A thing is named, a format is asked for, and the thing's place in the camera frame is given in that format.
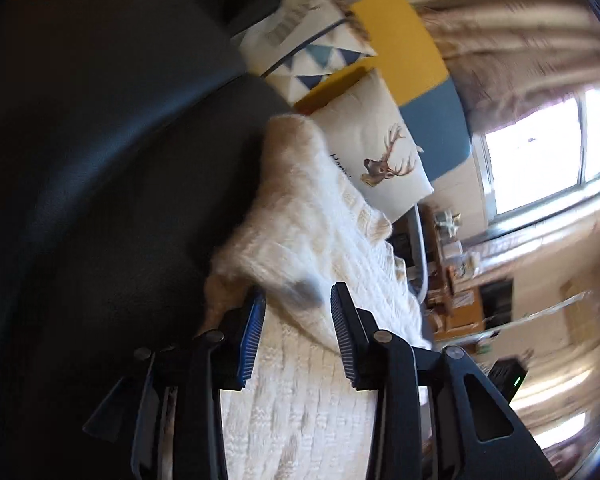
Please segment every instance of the yellow cushion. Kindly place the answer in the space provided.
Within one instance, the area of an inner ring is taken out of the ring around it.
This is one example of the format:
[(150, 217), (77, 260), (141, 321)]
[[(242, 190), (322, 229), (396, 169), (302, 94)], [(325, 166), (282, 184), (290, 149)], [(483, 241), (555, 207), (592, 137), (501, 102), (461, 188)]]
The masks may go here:
[(444, 82), (448, 71), (433, 39), (407, 0), (360, 0), (351, 6), (378, 53), (329, 76), (296, 103), (301, 112), (325, 106), (371, 68), (379, 68), (398, 106)]

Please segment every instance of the deer print pillow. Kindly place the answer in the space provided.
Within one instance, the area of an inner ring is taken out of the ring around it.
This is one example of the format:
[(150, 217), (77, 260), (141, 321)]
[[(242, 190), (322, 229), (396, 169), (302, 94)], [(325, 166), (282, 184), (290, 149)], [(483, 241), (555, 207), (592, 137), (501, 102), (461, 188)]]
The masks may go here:
[(433, 192), (421, 150), (377, 69), (311, 117), (334, 162), (391, 222)]

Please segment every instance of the deer head illustration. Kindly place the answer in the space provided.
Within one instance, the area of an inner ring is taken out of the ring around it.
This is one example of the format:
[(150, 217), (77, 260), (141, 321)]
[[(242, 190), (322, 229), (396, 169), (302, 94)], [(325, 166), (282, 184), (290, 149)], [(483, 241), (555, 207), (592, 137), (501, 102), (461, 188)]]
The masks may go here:
[(400, 134), (401, 127), (399, 124), (394, 124), (389, 129), (389, 136), (384, 141), (384, 153), (380, 157), (380, 160), (365, 159), (365, 168), (368, 173), (360, 175), (360, 180), (368, 186), (375, 187), (380, 184), (384, 179), (393, 178), (394, 176), (405, 176), (410, 174), (415, 169), (415, 161), (412, 162), (411, 155), (407, 161), (406, 168), (404, 167), (404, 160), (400, 164), (400, 168), (394, 170), (389, 167), (389, 156), (394, 150), (395, 143), (398, 139), (406, 139), (405, 136)]

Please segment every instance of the window frame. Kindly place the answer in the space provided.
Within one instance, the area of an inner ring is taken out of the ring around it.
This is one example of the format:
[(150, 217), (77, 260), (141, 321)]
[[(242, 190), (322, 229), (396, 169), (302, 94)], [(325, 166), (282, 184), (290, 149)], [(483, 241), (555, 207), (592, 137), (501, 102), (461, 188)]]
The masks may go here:
[(484, 235), (476, 238), (492, 239), (502, 236), (517, 229), (534, 224), (545, 218), (549, 218), (566, 209), (573, 207), (585, 200), (593, 198), (600, 193), (600, 174), (589, 182), (584, 181), (586, 149), (587, 149), (587, 117), (584, 105), (585, 94), (579, 92), (575, 95), (578, 105), (578, 119), (581, 130), (580, 170), (578, 183), (558, 193), (541, 198), (535, 202), (520, 206), (504, 213), (497, 214), (496, 199), (494, 192), (493, 170), (491, 169), (491, 157), (487, 145), (486, 136), (474, 136), (473, 156), (478, 173), (482, 196), (484, 199), (484, 213), (487, 221), (487, 231)]

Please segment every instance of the chair armrest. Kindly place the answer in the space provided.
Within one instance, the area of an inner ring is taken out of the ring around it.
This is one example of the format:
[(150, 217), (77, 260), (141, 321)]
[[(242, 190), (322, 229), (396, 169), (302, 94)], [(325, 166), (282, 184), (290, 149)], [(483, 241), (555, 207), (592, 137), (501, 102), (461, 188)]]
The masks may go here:
[(420, 282), (420, 289), (416, 290), (418, 304), (423, 304), (429, 290), (429, 266), (427, 265), (427, 254), (424, 247), (424, 236), (422, 233), (422, 222), (420, 222), (420, 212), (418, 206), (413, 206), (407, 212), (409, 223), (409, 240), (411, 243), (411, 256), (416, 268), (416, 281)]

